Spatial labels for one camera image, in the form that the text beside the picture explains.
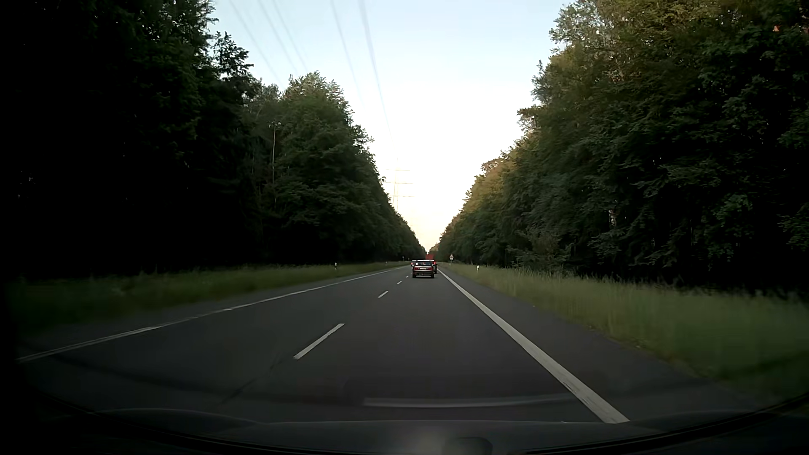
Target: white lane marking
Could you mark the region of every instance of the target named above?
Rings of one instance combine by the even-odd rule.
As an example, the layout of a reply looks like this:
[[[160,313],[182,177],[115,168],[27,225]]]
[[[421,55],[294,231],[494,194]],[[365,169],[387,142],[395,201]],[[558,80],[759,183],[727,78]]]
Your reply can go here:
[[[587,406],[593,414],[598,416],[605,423],[622,423],[628,422],[621,412],[612,407],[606,400],[601,398],[593,389],[587,387],[576,376],[562,367],[556,360],[552,359],[550,355],[545,354],[536,344],[534,344],[525,335],[521,334],[508,322],[504,321],[495,312],[490,310],[486,305],[482,304],[472,294],[469,294],[466,289],[463,289],[447,274],[441,272],[444,278],[447,279],[453,286],[457,287],[468,299],[472,301],[486,316],[488,316],[495,324],[499,325],[504,332],[506,332],[514,341],[517,342],[531,357],[534,358],[540,365],[542,365],[557,381],[561,382],[580,402]]]
[[[258,301],[255,301],[255,302],[251,302],[249,304],[241,304],[241,305],[236,305],[235,307],[221,308],[221,309],[218,309],[218,310],[214,310],[212,312],[197,314],[196,316],[191,316],[191,317],[184,317],[183,319],[179,319],[177,321],[165,322],[163,324],[153,325],[151,327],[143,327],[142,329],[130,330],[129,332],[123,332],[123,333],[120,333],[120,334],[109,335],[107,337],[96,338],[94,340],[89,340],[89,341],[85,341],[85,342],[77,342],[77,343],[71,344],[69,346],[58,347],[56,349],[51,349],[49,351],[42,351],[42,352],[37,352],[35,354],[24,355],[22,357],[17,358],[17,361],[20,362],[20,363],[22,363],[22,362],[30,362],[31,360],[41,359],[43,357],[48,357],[50,355],[61,354],[62,352],[72,351],[73,349],[79,349],[81,347],[92,346],[94,344],[99,344],[99,343],[102,343],[102,342],[112,341],[112,340],[118,339],[118,338],[129,337],[130,335],[142,334],[143,332],[148,332],[150,330],[155,330],[155,329],[160,329],[160,328],[163,328],[163,327],[168,327],[169,325],[180,324],[181,322],[192,321],[194,319],[198,319],[200,317],[205,317],[205,316],[210,316],[210,315],[216,314],[216,313],[223,313],[225,311],[231,311],[231,310],[238,309],[238,308],[249,307],[249,306],[255,305],[255,304],[263,304],[264,302],[269,302],[270,300],[283,299],[284,297],[294,296],[296,294],[303,294],[304,292],[317,291],[318,289],[323,289],[324,287],[334,286],[335,284],[340,284],[340,283],[347,283],[349,281],[354,281],[355,279],[368,278],[370,276],[383,274],[383,273],[389,272],[391,270],[394,270],[394,269],[382,270],[381,272],[375,272],[373,274],[363,275],[363,276],[356,277],[356,278],[351,278],[351,279],[344,279],[344,280],[338,281],[336,283],[330,283],[330,284],[325,284],[323,286],[312,287],[310,289],[304,289],[302,291],[290,292],[289,294],[284,294],[283,296],[270,297],[268,299],[263,299],[263,300],[258,300]]]
[[[326,332],[326,335],[323,335],[322,337],[317,338],[314,343],[310,344],[307,347],[304,347],[303,351],[300,351],[298,354],[293,355],[292,358],[295,359],[295,360],[300,360],[301,357],[305,356],[312,349],[315,349],[315,346],[317,346],[321,342],[323,342],[323,340],[325,340],[326,337],[328,337],[329,335],[333,334],[334,332],[337,332],[337,329],[341,328],[343,325],[345,325],[345,324],[343,324],[342,322],[340,324],[335,325],[333,329]]]

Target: sky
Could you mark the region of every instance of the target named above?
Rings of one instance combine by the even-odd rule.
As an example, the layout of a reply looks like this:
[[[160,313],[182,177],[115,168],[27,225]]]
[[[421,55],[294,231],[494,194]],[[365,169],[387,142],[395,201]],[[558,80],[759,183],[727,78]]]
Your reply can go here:
[[[249,52],[252,73],[264,83],[283,90],[290,76],[319,71],[343,88],[354,121],[374,139],[385,191],[399,196],[394,206],[429,249],[481,165],[521,135],[517,111],[534,104],[532,76],[556,47],[548,32],[570,1],[212,3],[219,19],[213,31],[230,33]]]

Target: asphalt road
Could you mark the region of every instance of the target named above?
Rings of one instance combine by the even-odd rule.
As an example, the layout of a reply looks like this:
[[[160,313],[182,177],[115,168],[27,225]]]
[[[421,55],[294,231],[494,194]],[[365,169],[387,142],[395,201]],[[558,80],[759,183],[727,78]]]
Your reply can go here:
[[[90,410],[259,422],[608,422],[762,403],[451,272],[409,267],[61,327],[29,382]]]

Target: red car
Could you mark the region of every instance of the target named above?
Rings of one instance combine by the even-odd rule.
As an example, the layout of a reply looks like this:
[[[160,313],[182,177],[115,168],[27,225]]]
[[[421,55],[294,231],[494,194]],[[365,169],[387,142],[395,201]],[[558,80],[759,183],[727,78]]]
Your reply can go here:
[[[421,259],[413,264],[413,278],[418,275],[429,275],[435,278],[435,261],[432,259]]]

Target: grass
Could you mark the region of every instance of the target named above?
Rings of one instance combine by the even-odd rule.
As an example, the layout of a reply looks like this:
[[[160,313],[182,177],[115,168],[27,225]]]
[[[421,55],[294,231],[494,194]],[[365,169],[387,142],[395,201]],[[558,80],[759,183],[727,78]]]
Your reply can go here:
[[[764,296],[581,279],[464,264],[446,268],[692,374],[763,399],[809,392],[809,305]]]
[[[60,324],[219,300],[262,289],[360,274],[407,262],[338,266],[243,267],[233,270],[143,274],[133,277],[8,283],[6,297],[21,334]]]

